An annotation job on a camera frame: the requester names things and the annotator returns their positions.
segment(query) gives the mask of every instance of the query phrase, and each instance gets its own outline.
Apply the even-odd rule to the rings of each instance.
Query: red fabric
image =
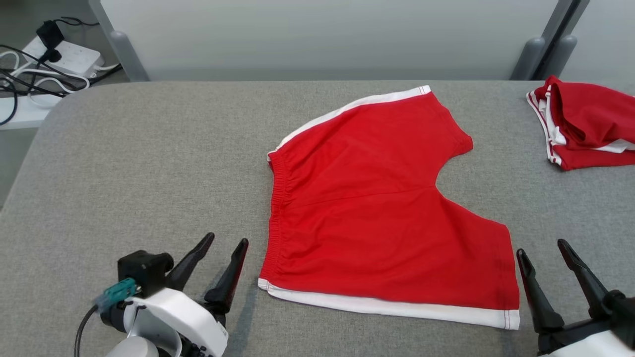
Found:
[[[365,104],[269,154],[269,247],[281,288],[485,309],[519,307],[506,226],[441,195],[472,139],[432,94]]]
[[[618,139],[635,143],[635,97],[587,83],[565,83],[550,76],[535,90],[538,99],[551,94],[551,116],[566,138],[553,145],[564,170],[635,164],[635,151],[593,150]]]

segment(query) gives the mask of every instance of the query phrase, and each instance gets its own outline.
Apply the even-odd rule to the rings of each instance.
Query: black cable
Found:
[[[86,316],[84,316],[84,318],[81,320],[81,323],[79,324],[77,334],[75,335],[75,348],[73,352],[74,357],[79,357],[79,343],[81,342],[81,334],[84,332],[84,327],[86,327],[88,319],[90,319],[90,316],[93,316],[93,313],[95,313],[95,311],[97,311],[97,305],[93,305],[93,307],[88,310]]]
[[[9,72],[9,71],[4,71],[4,70],[3,70],[3,71],[0,71],[0,72],[3,72],[3,73],[4,73],[4,76],[6,76],[7,78],[12,79],[12,80],[14,80],[14,81],[18,82],[18,83],[22,84],[23,86],[25,86],[25,87],[27,87],[27,88],[31,88],[31,89],[33,89],[33,90],[37,90],[37,91],[40,91],[40,92],[42,92],[42,93],[51,94],[51,95],[54,95],[54,96],[56,96],[56,97],[62,97],[62,98],[64,98],[64,95],[61,95],[61,94],[59,94],[59,93],[57,93],[57,92],[50,91],[50,90],[45,90],[44,88],[42,88],[42,87],[38,87],[38,86],[32,86],[32,85],[30,85],[28,82],[25,82],[25,81],[21,80],[20,78],[17,78],[17,77],[15,77],[15,76],[12,76],[12,75],[11,75],[11,72]]]
[[[0,92],[4,92],[4,93],[11,93],[11,94],[15,93],[15,94],[17,94],[17,95],[18,95],[18,97],[24,97],[24,96],[29,95],[29,94],[40,94],[40,93],[38,93],[38,92],[36,92],[36,91],[28,91],[28,90],[13,90],[13,89],[11,89],[11,88],[7,88],[7,87],[4,87],[4,88],[3,88],[2,86],[0,86]],[[58,91],[58,92],[56,92],[56,93],[58,93],[58,94],[64,94],[64,93],[66,93],[66,92]]]
[[[9,121],[11,119],[13,119],[13,117],[15,116],[15,113],[18,111],[18,94],[15,92],[15,85],[13,83],[9,82],[9,81],[6,81],[6,82],[14,90],[14,92],[13,92],[13,110],[11,111],[11,114],[9,114],[9,117],[6,118],[4,121],[2,121],[0,123],[0,126],[1,125],[5,125],[6,123],[9,123]],[[0,86],[0,88],[9,89],[8,87],[5,87],[5,86]]]
[[[70,23],[70,22],[68,22],[66,20],[72,20],[72,21],[75,21],[75,23]],[[53,21],[54,22],[63,22],[63,23],[65,23],[67,25],[70,25],[70,26],[82,26],[82,25],[85,25],[85,26],[98,26],[99,25],[98,22],[95,22],[94,24],[87,24],[86,22],[83,22],[82,20],[80,20],[80,19],[78,19],[76,17],[68,17],[68,16],[62,16],[62,18],[58,18],[58,19],[53,20]]]
[[[70,90],[78,90],[79,89],[76,84],[73,84],[71,82],[65,81],[65,80],[60,79],[60,78],[53,77],[50,74],[41,74],[41,73],[27,73],[27,74],[32,74],[33,76],[37,76],[37,77],[55,78],[58,81],[60,81],[62,84],[64,84],[66,87],[70,88]],[[7,90],[4,90],[4,91],[10,91],[12,93],[14,92],[14,90],[11,90],[11,89],[7,89]],[[26,95],[26,94],[28,94],[29,90],[17,90],[17,92],[18,92],[19,95]]]
[[[32,75],[31,77],[31,82],[29,83],[30,85],[34,86],[35,85],[35,81],[37,79],[37,77],[45,77],[45,78],[55,78],[57,79],[60,83],[64,84],[66,87],[68,87],[70,90],[74,90],[77,91],[79,90],[79,87],[69,81],[66,81],[62,78],[57,78],[52,74],[46,74],[46,73],[33,73],[33,72],[25,72],[25,74],[30,74]],[[82,83],[86,83],[83,79],[81,78],[74,78],[74,80],[76,81],[81,81]]]
[[[88,81],[90,82],[90,85],[93,85],[93,84],[95,84],[95,83],[97,83],[99,81],[102,81],[102,80],[112,76],[113,74],[121,71],[122,69],[123,69],[123,67],[121,66],[121,64],[118,64],[118,65],[115,66],[115,68],[109,70],[108,72],[102,74],[101,76],[95,77],[95,78],[91,78]]]
[[[37,61],[37,64],[36,64],[36,69],[39,69],[39,66],[40,66],[41,64],[42,64],[42,62]],[[36,74],[37,74],[37,73],[33,73],[33,76],[31,76],[31,82],[30,82],[29,84],[31,84],[32,86],[36,85]]]

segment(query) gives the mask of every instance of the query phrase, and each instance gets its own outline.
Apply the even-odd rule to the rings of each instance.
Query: plug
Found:
[[[36,34],[46,47],[46,52],[39,58],[38,62],[57,62],[62,59],[62,55],[55,48],[62,43],[64,35],[55,22],[44,21],[44,25],[36,30]]]

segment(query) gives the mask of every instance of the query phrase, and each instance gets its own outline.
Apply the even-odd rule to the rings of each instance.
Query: power strip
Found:
[[[90,48],[62,41],[55,48],[62,55],[62,59],[57,62],[45,62],[47,65],[64,73],[73,73],[82,77],[91,78],[97,74],[97,69],[104,65],[104,58],[101,53]],[[23,50],[33,57],[40,58],[46,52],[46,47],[39,37],[33,39]],[[34,64],[33,58],[27,57],[27,61]]]

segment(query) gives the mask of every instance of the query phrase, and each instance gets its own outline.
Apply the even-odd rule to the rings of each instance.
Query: folded red shorts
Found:
[[[545,132],[547,159],[562,169],[635,164],[635,97],[551,76],[527,101]]]
[[[258,285],[358,313],[519,325],[509,231],[446,199],[436,177],[472,139],[428,86],[309,121],[269,153]]]

